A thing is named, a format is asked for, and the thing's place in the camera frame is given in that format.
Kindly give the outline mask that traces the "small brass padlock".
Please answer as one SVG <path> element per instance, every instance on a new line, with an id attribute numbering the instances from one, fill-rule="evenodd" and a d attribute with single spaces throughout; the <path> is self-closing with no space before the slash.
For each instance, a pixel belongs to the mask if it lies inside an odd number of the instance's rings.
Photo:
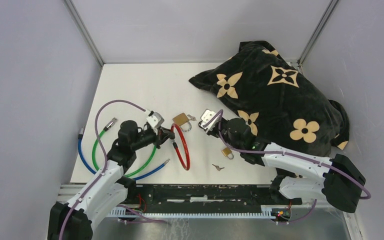
<path id="1" fill-rule="evenodd" d="M 229 160 L 233 160 L 234 159 L 234 154 L 233 154 L 232 150 L 229 147 L 223 148 L 221 150 L 221 153 L 224 155 L 224 157 L 226 157 Z"/>

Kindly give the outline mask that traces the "red cable lock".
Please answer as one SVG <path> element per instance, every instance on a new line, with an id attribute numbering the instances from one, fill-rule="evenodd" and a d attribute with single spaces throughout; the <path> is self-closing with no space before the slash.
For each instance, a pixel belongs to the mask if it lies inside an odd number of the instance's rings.
<path id="1" fill-rule="evenodd" d="M 171 125 L 171 128 L 170 128 L 170 131 L 174 134 L 175 131 L 177 131 L 178 133 L 178 136 L 180 138 L 180 141 L 181 141 L 181 145 L 182 145 L 182 148 L 183 148 L 183 152 L 184 152 L 184 156 L 185 156 L 185 160 L 183 158 L 183 155 L 181 154 L 181 151 L 179 149 L 179 146 L 176 142 L 175 139 L 172 139 L 171 142 L 172 142 L 172 146 L 176 152 L 176 155 L 179 159 L 179 162 L 181 163 L 183 169 L 185 171 L 189 171 L 190 168 L 191 168 L 191 158 L 190 158 L 190 153 L 189 153 L 189 149 L 188 149 L 188 145 L 187 145 L 187 141 L 185 139 L 185 136 L 182 132 L 182 129 L 179 125 L 177 125 L 176 123 L 173 123 Z"/>

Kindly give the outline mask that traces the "large brass padlock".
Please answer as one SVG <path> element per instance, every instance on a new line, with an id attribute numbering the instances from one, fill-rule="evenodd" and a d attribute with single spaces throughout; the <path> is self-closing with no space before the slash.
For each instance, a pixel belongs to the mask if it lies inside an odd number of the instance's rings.
<path id="1" fill-rule="evenodd" d="M 192 129 L 189 117 L 183 112 L 172 118 L 174 124 L 180 127 L 180 130 L 184 133 L 189 132 Z"/>

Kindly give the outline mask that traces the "small padlock keys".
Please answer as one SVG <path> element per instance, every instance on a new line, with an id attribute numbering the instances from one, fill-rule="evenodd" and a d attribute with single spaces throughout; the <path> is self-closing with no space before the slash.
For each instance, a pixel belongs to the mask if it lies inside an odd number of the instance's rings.
<path id="1" fill-rule="evenodd" d="M 221 170 L 225 169 L 225 167 L 220 167 L 220 166 L 215 165 L 215 164 L 212 164 L 212 166 L 215 167 L 215 169 L 216 169 L 217 171 L 221 171 Z"/>

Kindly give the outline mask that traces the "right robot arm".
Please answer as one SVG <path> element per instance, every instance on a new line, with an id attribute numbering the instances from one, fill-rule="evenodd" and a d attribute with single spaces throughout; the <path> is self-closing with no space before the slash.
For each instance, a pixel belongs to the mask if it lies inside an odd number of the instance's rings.
<path id="1" fill-rule="evenodd" d="M 296 198 L 323 200 L 338 210 L 355 213 L 359 201 L 371 198 L 365 188 L 366 178 L 343 154 L 315 156 L 282 147 L 253 135 L 240 118 L 203 118 L 198 126 L 207 135 L 222 140 L 251 165 L 299 175 L 298 178 L 280 175 L 273 180 L 268 196 L 275 204 Z"/>

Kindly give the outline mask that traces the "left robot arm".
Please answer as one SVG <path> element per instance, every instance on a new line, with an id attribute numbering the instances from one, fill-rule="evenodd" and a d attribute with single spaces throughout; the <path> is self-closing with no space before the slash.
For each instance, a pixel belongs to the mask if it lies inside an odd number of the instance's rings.
<path id="1" fill-rule="evenodd" d="M 104 153 L 106 160 L 93 178 L 65 203 L 56 202 L 50 210 L 47 239 L 90 240 L 102 220 L 120 203 L 137 198 L 136 181 L 125 176 L 137 158 L 136 152 L 148 145 L 159 148 L 175 134 L 149 123 L 144 128 L 134 120 L 121 123 L 118 137 Z"/>

